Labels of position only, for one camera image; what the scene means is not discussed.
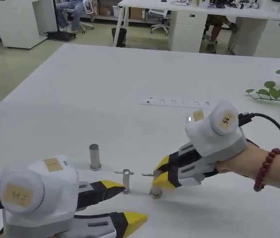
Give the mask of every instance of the human hand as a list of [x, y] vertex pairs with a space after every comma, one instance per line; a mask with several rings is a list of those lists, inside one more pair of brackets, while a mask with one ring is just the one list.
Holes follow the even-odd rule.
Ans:
[[248, 142], [248, 146], [237, 156], [217, 163], [219, 173], [234, 172], [255, 179], [268, 152]]

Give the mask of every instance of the floor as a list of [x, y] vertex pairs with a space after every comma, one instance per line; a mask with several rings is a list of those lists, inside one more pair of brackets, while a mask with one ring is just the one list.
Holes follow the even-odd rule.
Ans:
[[[111, 29], [115, 22], [97, 21], [95, 29], [79, 34], [71, 44], [111, 46]], [[229, 31], [221, 31], [218, 38], [218, 54], [226, 53]], [[0, 101], [16, 88], [31, 72], [52, 55], [63, 43], [46, 40], [31, 50], [5, 48], [0, 42]], [[152, 50], [167, 50], [167, 38], [162, 29], [150, 34], [150, 26], [131, 24], [127, 33], [127, 47]], [[201, 51], [205, 52], [203, 42]]]

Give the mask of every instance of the black cable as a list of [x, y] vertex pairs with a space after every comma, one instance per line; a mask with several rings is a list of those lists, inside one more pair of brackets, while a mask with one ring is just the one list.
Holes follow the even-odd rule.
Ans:
[[238, 116], [239, 126], [243, 126], [243, 125], [251, 122], [253, 117], [265, 118], [265, 119], [269, 120], [270, 122], [272, 122], [280, 130], [280, 124], [276, 120], [274, 120], [272, 117], [269, 117], [262, 113], [239, 114], [239, 116]]

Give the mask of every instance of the metal peg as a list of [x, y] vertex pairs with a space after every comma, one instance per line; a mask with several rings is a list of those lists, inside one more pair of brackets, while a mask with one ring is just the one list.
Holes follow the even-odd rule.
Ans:
[[99, 145], [91, 144], [89, 146], [89, 153], [90, 153], [90, 160], [91, 160], [90, 169], [92, 171], [100, 170], [101, 164], [100, 164], [100, 157], [99, 157]]
[[[156, 179], [161, 174], [162, 174], [162, 172], [159, 170], [154, 171], [154, 174], [153, 174], [154, 179]], [[150, 196], [154, 199], [159, 199], [161, 197], [162, 193], [163, 193], [163, 191], [160, 187], [152, 186], [150, 189]]]
[[134, 175], [134, 172], [131, 172], [129, 169], [124, 169], [122, 172], [115, 172], [115, 174], [122, 174], [123, 175], [123, 185], [125, 186], [125, 190], [123, 194], [130, 193], [130, 175]]
[[141, 174], [141, 175], [145, 177], [154, 177], [154, 174]]

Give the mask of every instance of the office desk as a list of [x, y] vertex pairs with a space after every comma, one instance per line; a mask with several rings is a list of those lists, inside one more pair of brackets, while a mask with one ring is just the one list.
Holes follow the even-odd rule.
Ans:
[[[86, 54], [93, 58], [86, 60]], [[68, 57], [77, 60], [63, 60]], [[87, 76], [86, 64], [93, 69]], [[165, 70], [157, 72], [152, 65]], [[280, 238], [280, 190], [266, 187], [255, 193], [248, 178], [217, 175], [201, 186], [153, 200], [148, 195], [152, 178], [140, 174], [152, 172], [165, 155], [188, 141], [185, 117], [194, 109], [138, 104], [143, 95], [225, 99], [241, 112], [265, 113], [280, 123], [280, 104], [244, 95], [265, 79], [279, 83], [280, 75], [274, 73], [279, 68], [280, 59], [65, 44], [0, 102], [0, 171], [61, 153], [73, 160], [81, 180], [122, 182], [112, 172], [131, 169], [129, 195], [81, 213], [148, 214], [148, 222], [132, 238]], [[243, 129], [261, 147], [280, 148], [280, 132], [266, 120], [255, 119]], [[92, 143], [100, 147], [99, 172], [89, 170]]]
[[[232, 35], [229, 47], [236, 55], [280, 58], [280, 13], [262, 9], [209, 8], [202, 6], [178, 6], [160, 0], [122, 0], [128, 16], [130, 7], [168, 9], [172, 19], [168, 34], [169, 50], [199, 52], [208, 14], [237, 17], [240, 30]], [[118, 21], [120, 29], [123, 16]]]

